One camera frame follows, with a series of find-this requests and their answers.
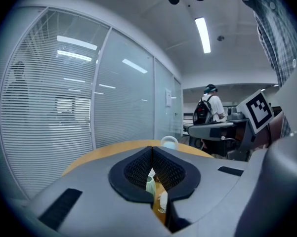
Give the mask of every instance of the fluorescent light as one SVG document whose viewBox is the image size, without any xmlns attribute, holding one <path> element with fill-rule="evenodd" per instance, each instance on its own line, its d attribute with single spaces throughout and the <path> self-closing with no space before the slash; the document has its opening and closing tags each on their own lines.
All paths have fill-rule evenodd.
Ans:
<svg viewBox="0 0 297 237">
<path fill-rule="evenodd" d="M 66 56 L 70 56 L 70 57 L 74 57 L 74 58 L 78 58 L 78 59 L 82 59 L 85 61 L 91 61 L 92 58 L 84 56 L 84 55 L 80 55 L 80 54 L 76 54 L 76 53 L 71 53 L 71 52 L 66 52 L 63 50 L 57 50 L 58 54 L 62 54 L 62 55 L 66 55 Z"/>
<path fill-rule="evenodd" d="M 76 82 L 85 82 L 85 81 L 82 81 L 82 80 L 71 79 L 71 78 L 64 78 L 64 80 L 67 80 L 67 81 L 76 81 Z"/>
<path fill-rule="evenodd" d="M 57 36 L 57 40 L 60 41 L 60 42 L 79 45 L 79 46 L 89 48 L 89 49 L 92 49 L 92 50 L 95 50 L 95 51 L 98 48 L 96 45 L 90 44 L 88 42 L 84 42 L 84 41 L 81 41 L 81 40 L 78 40 L 78 39 L 72 39 L 72 38 L 68 38 L 68 37 L 64 37 L 64 36 Z"/>
<path fill-rule="evenodd" d="M 196 24 L 199 30 L 199 34 L 201 37 L 202 45 L 203 45 L 203 52 L 204 53 L 211 53 L 211 46 L 210 46 L 210 39 L 209 33 L 207 29 L 207 24 L 204 18 L 197 18 Z"/>
<path fill-rule="evenodd" d="M 132 67 L 132 68 L 134 68 L 134 69 L 142 72 L 143 74 L 147 73 L 147 70 L 144 70 L 143 68 L 141 68 L 140 66 L 136 65 L 135 63 L 132 63 L 128 59 L 124 59 L 122 62 L 125 63 L 126 65 L 129 65 L 130 67 Z"/>
<path fill-rule="evenodd" d="M 106 88 L 110 88 L 110 89 L 115 89 L 115 87 L 108 86 L 108 85 L 104 85 L 104 84 L 99 84 L 99 86 L 106 87 Z"/>
</svg>

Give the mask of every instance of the black backpack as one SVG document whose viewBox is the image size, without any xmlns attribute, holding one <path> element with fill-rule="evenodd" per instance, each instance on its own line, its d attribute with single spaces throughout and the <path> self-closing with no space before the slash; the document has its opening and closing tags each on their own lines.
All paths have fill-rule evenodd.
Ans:
<svg viewBox="0 0 297 237">
<path fill-rule="evenodd" d="M 205 124 L 213 121 L 213 114 L 212 114 L 212 108 L 211 104 L 209 103 L 209 100 L 213 97 L 211 95 L 207 100 L 200 100 L 198 103 L 198 106 L 193 114 L 193 124 Z"/>
</svg>

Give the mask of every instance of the plaid shirt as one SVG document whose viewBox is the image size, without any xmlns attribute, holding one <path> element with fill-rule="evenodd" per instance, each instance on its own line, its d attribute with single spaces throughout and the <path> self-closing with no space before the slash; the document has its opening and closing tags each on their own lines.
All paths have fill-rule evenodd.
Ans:
<svg viewBox="0 0 297 237">
<path fill-rule="evenodd" d="M 258 35 L 272 69 L 282 87 L 297 67 L 297 22 L 282 0 L 243 0 L 253 9 Z M 281 137 L 291 133 L 286 118 Z"/>
</svg>

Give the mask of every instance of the desk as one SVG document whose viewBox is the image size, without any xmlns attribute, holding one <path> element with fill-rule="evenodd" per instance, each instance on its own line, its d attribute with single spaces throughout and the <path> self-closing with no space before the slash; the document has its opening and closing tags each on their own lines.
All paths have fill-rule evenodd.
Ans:
<svg viewBox="0 0 297 237">
<path fill-rule="evenodd" d="M 112 145 L 109 145 L 106 147 L 102 147 L 102 148 L 93 150 L 90 153 L 83 155 L 80 158 L 78 158 L 77 160 L 75 160 L 72 164 L 70 164 L 67 167 L 67 169 L 64 171 L 63 175 L 67 174 L 68 172 L 70 172 L 74 168 L 78 167 L 79 165 L 84 164 L 89 161 L 92 161 L 92 160 L 112 156 L 112 155 L 122 153 L 122 152 L 125 152 L 128 150 L 131 150 L 131 149 L 147 147 L 147 146 L 156 147 L 156 146 L 160 146 L 160 145 L 161 145 L 161 141 L 159 141 L 159 140 L 135 140 L 135 141 L 125 141 L 125 142 L 121 142 L 121 143 L 112 144 Z M 181 144 L 181 143 L 178 144 L 178 150 L 182 151 L 184 153 L 187 153 L 187 154 L 212 158 L 212 156 L 210 156 L 209 154 L 207 154 L 199 149 L 196 149 L 196 148 L 193 148 L 193 147 Z M 165 189 L 162 186 L 162 184 L 159 182 L 156 182 L 156 195 L 155 195 L 155 199 L 154 199 L 153 211 L 163 224 L 165 223 L 165 220 L 166 220 L 166 214 L 160 213 L 158 211 L 158 209 L 160 209 L 158 196 L 164 190 Z"/>
</svg>

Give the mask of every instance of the white shirt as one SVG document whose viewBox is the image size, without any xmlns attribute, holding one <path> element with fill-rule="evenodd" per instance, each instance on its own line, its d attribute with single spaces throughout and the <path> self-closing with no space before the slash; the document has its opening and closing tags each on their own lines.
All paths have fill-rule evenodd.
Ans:
<svg viewBox="0 0 297 237">
<path fill-rule="evenodd" d="M 208 100 L 210 96 L 211 96 L 210 94 L 203 96 L 202 100 Z M 219 119 L 219 116 L 218 116 L 219 114 L 224 113 L 224 108 L 220 98 L 218 96 L 212 96 L 211 99 L 209 100 L 209 103 L 211 104 L 213 121 L 216 121 L 216 122 L 224 121 L 224 118 Z"/>
</svg>

